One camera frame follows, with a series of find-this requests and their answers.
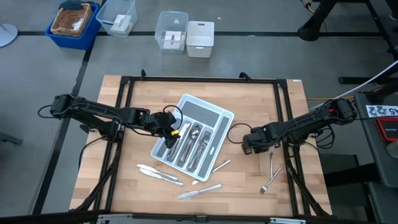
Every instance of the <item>wooden tabletop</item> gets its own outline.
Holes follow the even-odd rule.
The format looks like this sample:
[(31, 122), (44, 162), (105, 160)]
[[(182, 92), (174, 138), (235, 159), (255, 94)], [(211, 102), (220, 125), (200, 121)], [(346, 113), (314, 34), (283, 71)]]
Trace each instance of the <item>wooden tabletop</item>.
[[(98, 97), (99, 103), (115, 105), (120, 78), (114, 75), (104, 77)], [(301, 81), (288, 80), (287, 83), (293, 115), (296, 117), (307, 113), (308, 107)], [(136, 81), (131, 106), (148, 108), (154, 113), (161, 111), (166, 105), (176, 105), (186, 93), (232, 111), (235, 115), (233, 124), (247, 123), (256, 127), (277, 121), (274, 89), (270, 84)], [(287, 120), (282, 90), (280, 97)], [(241, 141), (243, 135), (248, 132), (247, 127), (237, 126), (231, 131), (230, 138), (233, 141)], [(90, 133), (87, 141), (98, 137), (98, 133)], [(282, 148), (274, 149), (273, 155), (274, 170), (279, 166), (282, 166), (282, 170), (270, 184), (269, 190), (261, 195), (259, 193), (261, 186), (270, 179), (268, 153), (245, 156), (240, 144), (232, 144), (225, 139), (215, 166), (227, 159), (231, 159), (231, 163), (211, 174), (208, 181), (192, 185), (194, 180), (192, 177), (150, 156), (155, 142), (156, 138), (138, 136), (131, 130), (126, 130), (111, 206), (112, 212), (292, 216)], [(312, 139), (308, 139), (308, 142), (315, 143)], [(86, 148), (70, 208), (79, 206), (97, 184), (105, 147), (106, 142), (100, 141)], [(311, 146), (303, 145), (300, 155), (307, 188), (322, 208), (331, 214), (318, 152)], [(137, 164), (145, 164), (162, 172), (177, 175), (185, 186), (181, 188), (141, 174), (136, 167)], [(215, 184), (223, 184), (223, 188), (192, 198), (178, 199), (178, 196), (185, 192), (204, 189)], [(108, 186), (105, 186), (101, 208), (104, 207), (107, 191)], [(297, 186), (296, 195), (299, 211), (303, 213)]]

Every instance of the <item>wicker basket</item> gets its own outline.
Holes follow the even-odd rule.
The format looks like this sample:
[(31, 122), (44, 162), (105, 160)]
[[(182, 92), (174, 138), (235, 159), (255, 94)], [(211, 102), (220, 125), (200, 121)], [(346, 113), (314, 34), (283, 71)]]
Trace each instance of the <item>wicker basket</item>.
[[(51, 32), (56, 35), (66, 35), (70, 37), (79, 37), (90, 20), (93, 11), (88, 3), (81, 4), (83, 9), (68, 10), (61, 8), (51, 26)], [(83, 22), (78, 30), (73, 30), (73, 24), (83, 18)]]

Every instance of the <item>knife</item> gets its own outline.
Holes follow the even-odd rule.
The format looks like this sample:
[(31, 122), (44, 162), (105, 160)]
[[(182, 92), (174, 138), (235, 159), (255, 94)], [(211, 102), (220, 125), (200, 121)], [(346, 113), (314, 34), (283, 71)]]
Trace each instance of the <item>knife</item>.
[(155, 173), (153, 173), (153, 172), (151, 172), (151, 171), (148, 171), (148, 170), (145, 170), (145, 169), (143, 169), (143, 168), (140, 168), (139, 170), (140, 170), (143, 174), (145, 174), (145, 175), (148, 175), (148, 176), (151, 176), (151, 177), (155, 177), (155, 178), (158, 178), (158, 179), (166, 180), (166, 181), (168, 181), (168, 182), (170, 182), (170, 183), (173, 183), (173, 184), (175, 184), (175, 185), (177, 185), (177, 186), (179, 186), (179, 187), (183, 187), (183, 186), (184, 186), (184, 183), (181, 183), (181, 182), (178, 182), (178, 181), (174, 181), (174, 180), (170, 180), (170, 179), (164, 178), (164, 177), (162, 177), (162, 176), (159, 175), (159, 174), (155, 174)]
[(211, 190), (218, 190), (218, 189), (221, 189), (221, 188), (223, 188), (223, 186), (221, 184), (217, 184), (217, 185), (214, 185), (212, 187), (208, 187), (208, 188), (203, 189), (203, 190), (194, 190), (192, 192), (181, 194), (178, 197), (178, 199), (184, 199), (184, 198), (187, 198), (187, 197), (193, 197), (193, 196), (198, 195), (200, 193), (205, 193), (205, 192), (208, 192), (208, 191), (211, 191)]
[(176, 177), (174, 175), (170, 175), (170, 174), (165, 174), (165, 173), (163, 173), (161, 171), (158, 171), (157, 169), (152, 168), (150, 166), (147, 166), (147, 165), (144, 165), (144, 164), (137, 164), (137, 166), (140, 167), (140, 168), (143, 168), (145, 170), (154, 172), (155, 174), (160, 174), (160, 175), (162, 175), (162, 176), (164, 176), (166, 178), (169, 178), (170, 180), (178, 181), (178, 177)]

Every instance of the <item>spoon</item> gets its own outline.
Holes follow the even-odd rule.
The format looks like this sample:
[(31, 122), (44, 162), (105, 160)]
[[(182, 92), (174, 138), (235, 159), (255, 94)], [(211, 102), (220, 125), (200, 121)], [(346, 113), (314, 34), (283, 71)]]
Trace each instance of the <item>spoon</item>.
[(192, 169), (192, 168), (196, 169), (197, 168), (201, 154), (202, 154), (203, 150), (206, 149), (207, 145), (209, 144), (209, 141), (210, 141), (209, 134), (206, 134), (202, 137), (200, 144), (199, 144), (199, 149), (198, 149), (195, 157), (192, 158), (188, 169)]
[(180, 161), (181, 162), (185, 162), (185, 160), (187, 159), (187, 156), (189, 155), (189, 152), (191, 151), (193, 143), (195, 142), (196, 138), (199, 137), (199, 133), (200, 133), (200, 127), (199, 126), (193, 127), (192, 130), (189, 132), (188, 144), (185, 146), (185, 148), (182, 151), (181, 156), (180, 156)]

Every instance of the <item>white cable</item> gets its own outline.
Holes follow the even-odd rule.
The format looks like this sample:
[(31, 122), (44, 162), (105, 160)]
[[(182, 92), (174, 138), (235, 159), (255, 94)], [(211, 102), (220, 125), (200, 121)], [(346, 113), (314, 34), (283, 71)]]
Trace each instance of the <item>white cable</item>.
[[(376, 76), (374, 76), (373, 78), (369, 79), (368, 81), (366, 81), (366, 82), (363, 83), (362, 85), (357, 86), (357, 87), (353, 88), (352, 90), (347, 91), (347, 92), (341, 94), (340, 96), (336, 96), (336, 97), (334, 97), (334, 99), (337, 99), (337, 98), (340, 98), (340, 97), (342, 97), (342, 96), (345, 96), (345, 95), (347, 95), (348, 93), (351, 93), (352, 91), (355, 91), (355, 90), (361, 88), (362, 86), (367, 85), (369, 82), (371, 82), (371, 81), (373, 81), (375, 78), (381, 76), (383, 73), (385, 73), (387, 70), (389, 70), (391, 67), (393, 67), (393, 66), (394, 66), (395, 64), (397, 64), (397, 63), (398, 63), (398, 61), (395, 61), (395, 62), (392, 63), (390, 66), (388, 66), (386, 69), (384, 69), (381, 73), (378, 73)], [(323, 104), (323, 103), (321, 103), (321, 104), (319, 104), (319, 105), (316, 105), (316, 106), (313, 106), (313, 107), (310, 108), (310, 110), (313, 110), (313, 109), (315, 109), (315, 108), (321, 106), (322, 104)]]

